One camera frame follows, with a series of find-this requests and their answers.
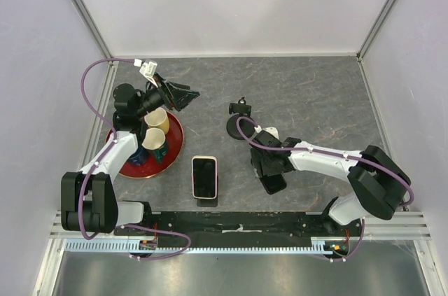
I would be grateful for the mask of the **black smartphone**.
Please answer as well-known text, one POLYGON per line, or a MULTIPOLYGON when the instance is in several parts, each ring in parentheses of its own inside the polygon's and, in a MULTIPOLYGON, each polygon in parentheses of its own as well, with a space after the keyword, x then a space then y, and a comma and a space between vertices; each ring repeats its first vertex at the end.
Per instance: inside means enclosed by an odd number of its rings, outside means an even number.
POLYGON ((269 195, 276 194, 287 187, 287 183, 281 174, 275 176, 263 176, 260 182, 269 195))

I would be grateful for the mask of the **pink-case smartphone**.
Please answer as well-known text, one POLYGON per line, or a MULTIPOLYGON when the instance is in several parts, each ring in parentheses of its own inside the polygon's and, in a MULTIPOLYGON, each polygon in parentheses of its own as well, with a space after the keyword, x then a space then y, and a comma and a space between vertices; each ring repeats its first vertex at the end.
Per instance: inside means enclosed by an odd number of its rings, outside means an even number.
POLYGON ((192 158, 192 195, 195 199, 215 199, 218 196, 218 162, 214 156, 192 158))

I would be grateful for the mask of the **black round-base phone holder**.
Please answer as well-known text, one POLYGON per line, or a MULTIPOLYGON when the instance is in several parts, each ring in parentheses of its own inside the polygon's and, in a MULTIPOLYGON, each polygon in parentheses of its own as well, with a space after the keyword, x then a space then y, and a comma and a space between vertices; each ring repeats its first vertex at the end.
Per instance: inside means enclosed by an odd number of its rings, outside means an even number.
POLYGON ((245 97, 241 97, 237 102, 229 105, 230 118, 226 123, 227 133, 236 140, 244 140, 240 132, 247 137, 252 137, 256 131, 256 125, 252 123, 251 105, 246 103, 245 97))

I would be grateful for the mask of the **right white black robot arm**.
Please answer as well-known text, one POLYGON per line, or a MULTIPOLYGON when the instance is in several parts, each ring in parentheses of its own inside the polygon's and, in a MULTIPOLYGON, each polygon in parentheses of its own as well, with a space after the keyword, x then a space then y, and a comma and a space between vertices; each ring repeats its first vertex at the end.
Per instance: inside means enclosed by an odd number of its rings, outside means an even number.
POLYGON ((390 220, 398 207, 413 202, 410 178, 377 146, 336 150, 290 137, 280 141, 265 130, 249 143, 251 164, 262 181, 280 180, 291 171, 310 171, 350 184, 352 193, 335 198, 323 212, 320 224, 328 235, 337 235, 366 216, 390 220))

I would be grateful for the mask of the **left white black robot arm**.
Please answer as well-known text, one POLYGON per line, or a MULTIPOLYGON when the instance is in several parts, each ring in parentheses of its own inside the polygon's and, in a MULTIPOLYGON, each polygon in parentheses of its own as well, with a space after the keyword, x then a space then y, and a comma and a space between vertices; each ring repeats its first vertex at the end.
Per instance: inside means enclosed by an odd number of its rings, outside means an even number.
POLYGON ((189 86, 172 83, 160 76, 146 91, 129 83, 113 91, 111 134, 99 153, 77 172, 67 172, 61 180, 61 224, 66 231, 79 231, 86 239, 111 233, 129 224, 138 235, 153 229, 153 217, 144 202, 117 202, 113 182, 123 166, 140 157, 146 161, 142 142, 148 129, 144 116, 159 108, 181 111, 198 98, 189 86))

